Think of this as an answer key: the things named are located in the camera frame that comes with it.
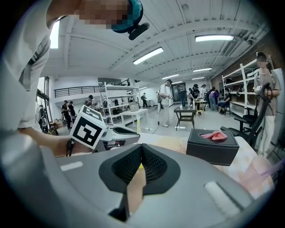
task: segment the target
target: person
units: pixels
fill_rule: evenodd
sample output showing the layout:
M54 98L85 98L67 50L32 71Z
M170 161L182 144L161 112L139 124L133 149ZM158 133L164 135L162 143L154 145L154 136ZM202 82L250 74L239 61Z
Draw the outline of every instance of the person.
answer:
M193 103L193 100L197 99L200 96L200 91L198 89L198 84L193 85L193 89L190 90L190 98L191 102ZM200 103L197 103L197 110L200 109Z
M205 99L205 92L206 92L206 85L205 84L203 84L202 86L201 86L201 91L200 91L200 98L201 99Z
M12 88L21 95L20 112L12 115L13 123L7 122L11 117L12 105L0 105L5 109L0 118L0 126L5 130L17 130L29 135L38 145L52 149L55 156L66 154L69 136L53 136L36 131L34 106L40 74L48 60L50 39L53 24L63 15L79 16L86 24L105 24L107 28L122 31L130 28L140 16L142 6L139 0L38 0L23 13L21 20L11 34L0 60L0 70L5 77L0 77L1 91L13 100ZM33 56L43 48L42 55L36 62ZM29 85L20 82L25 67L31 67ZM87 147L75 143L73 151L83 152Z
M167 79L165 83L160 86L159 94L162 97L161 105L164 109L164 118L163 125L164 127L168 127L170 125L169 122L169 99L172 97L171 94L168 94L167 87L171 86L172 80Z
M265 96L271 99L269 106L265 111L265 116L260 124L262 127L261 132L259 133L256 146L258 148L257 152L259 155L267 158L268 149L270 142L274 133L274 120L276 116L277 109L277 97L280 95L281 85L278 80L278 76L274 71L270 73L270 70L267 68L267 57L264 53L256 53L256 61L260 67L259 73L254 76L254 92L259 94L261 87L266 83L270 83L270 88L272 91L265 89ZM263 105L263 100L259 99L257 105L257 112L260 113Z
M215 90L216 88L213 86L209 91L208 91L208 94L209 94L209 97L208 97L208 104L209 104L209 108L211 107L211 103L210 103L210 94L213 90Z
M218 94L216 93L216 91L212 91L209 94L209 100L210 100L210 104L211 104L211 111L215 111L217 110L217 105L216 105L216 98L218 98Z
M225 114L225 107L230 105L230 101L232 100L232 94L230 94L230 90L228 88L225 89L226 97L223 101L218 103L218 107L221 108L220 114Z
M69 108L67 107L67 101L63 102L63 105L61 106L61 112L64 115L64 118L66 119L67 122L67 129L70 130L70 124L71 124L71 117L69 115Z
M187 98L187 91L186 91L186 88L184 88L180 92L180 100L181 100L181 104L182 104L183 107L186 106L186 98Z
M69 108L70 116L72 119L72 123L74 123L75 122L75 111L74 111L73 101L69 102L68 108Z
M143 96L141 97L142 99L142 103L143 103L143 107L148 107L147 106L147 98L146 98L146 93L143 93Z

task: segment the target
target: cap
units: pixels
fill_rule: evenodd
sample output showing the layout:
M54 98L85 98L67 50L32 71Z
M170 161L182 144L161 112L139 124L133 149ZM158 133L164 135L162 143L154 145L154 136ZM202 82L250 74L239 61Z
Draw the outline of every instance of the cap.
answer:
M167 79L166 81L169 81L170 85L172 84L172 81L170 79Z

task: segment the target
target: balcony railing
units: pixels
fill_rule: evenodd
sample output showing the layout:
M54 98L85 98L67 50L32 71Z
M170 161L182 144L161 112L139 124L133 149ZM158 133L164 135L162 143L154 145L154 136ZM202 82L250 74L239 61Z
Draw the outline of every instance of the balcony railing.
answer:
M89 94L99 93L100 86L81 86L81 87L70 87L59 90L54 90L55 97L70 96L75 94Z

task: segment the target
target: tissue box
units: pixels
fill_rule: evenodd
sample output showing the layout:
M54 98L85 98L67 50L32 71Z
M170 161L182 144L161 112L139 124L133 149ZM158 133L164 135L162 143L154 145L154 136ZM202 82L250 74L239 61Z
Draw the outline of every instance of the tissue box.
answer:
M240 147L230 131L223 131L228 137L226 140L214 141L200 137L200 134L213 132L214 130L192 129L186 154L203 159L213 165L230 166Z

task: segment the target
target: ceiling light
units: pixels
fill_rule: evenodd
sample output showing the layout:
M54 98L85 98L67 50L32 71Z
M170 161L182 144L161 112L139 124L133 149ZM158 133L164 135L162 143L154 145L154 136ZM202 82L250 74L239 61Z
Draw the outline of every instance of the ceiling light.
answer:
M192 78L192 80L203 79L205 77Z
M205 70L211 70L212 68L204 68L204 69L195 69L193 72L198 72L198 71L205 71Z
M145 60L147 60L147 59L149 59L149 58L151 58L151 57L153 57L153 56L155 56L161 52L163 52L163 49L160 47L156 50L149 52L148 54L145 54L144 56L140 57L139 59L135 60L133 62L133 64L137 65L137 64L139 64L139 63L141 63L141 62L143 62L143 61L145 61Z
M162 78L162 80L163 80L163 79L170 78L170 77L176 77L176 76L179 76L179 74L175 74L175 75L171 75L171 76L163 77L163 78Z
M234 36L232 35L203 35L203 36L196 36L195 41L232 41Z
M59 30L59 22L54 23L52 32L50 33L50 48L57 49L58 48L58 30Z
M178 84L178 83L181 83L182 81L178 81L178 82L173 82L172 85L174 84Z

